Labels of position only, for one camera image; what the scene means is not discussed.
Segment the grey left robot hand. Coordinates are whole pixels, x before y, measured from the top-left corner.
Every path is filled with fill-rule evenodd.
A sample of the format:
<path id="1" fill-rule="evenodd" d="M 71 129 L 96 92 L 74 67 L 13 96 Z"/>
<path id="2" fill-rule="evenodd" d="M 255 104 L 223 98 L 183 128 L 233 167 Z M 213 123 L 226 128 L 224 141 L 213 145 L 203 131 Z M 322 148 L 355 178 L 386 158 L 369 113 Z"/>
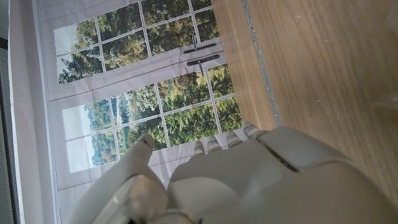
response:
<path id="1" fill-rule="evenodd" d="M 338 150 L 301 131 L 196 142 L 163 185 L 143 134 L 82 196 L 68 223 L 396 223 L 397 207 Z"/>

